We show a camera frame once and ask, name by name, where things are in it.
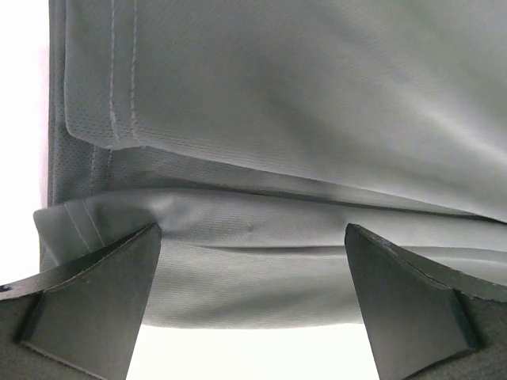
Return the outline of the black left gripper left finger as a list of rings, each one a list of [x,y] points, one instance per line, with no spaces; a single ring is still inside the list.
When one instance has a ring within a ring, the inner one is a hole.
[[[3,379],[124,379],[151,292],[161,230],[1,287]]]

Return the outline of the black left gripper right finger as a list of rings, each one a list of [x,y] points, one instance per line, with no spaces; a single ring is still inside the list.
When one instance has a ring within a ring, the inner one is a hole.
[[[345,250],[381,379],[504,379],[506,287],[356,224]]]

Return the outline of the dark grey t-shirt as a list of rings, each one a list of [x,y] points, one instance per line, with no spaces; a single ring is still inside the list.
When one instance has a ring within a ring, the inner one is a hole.
[[[52,1],[40,267],[151,223],[144,321],[357,323],[345,228],[506,280],[503,1]]]

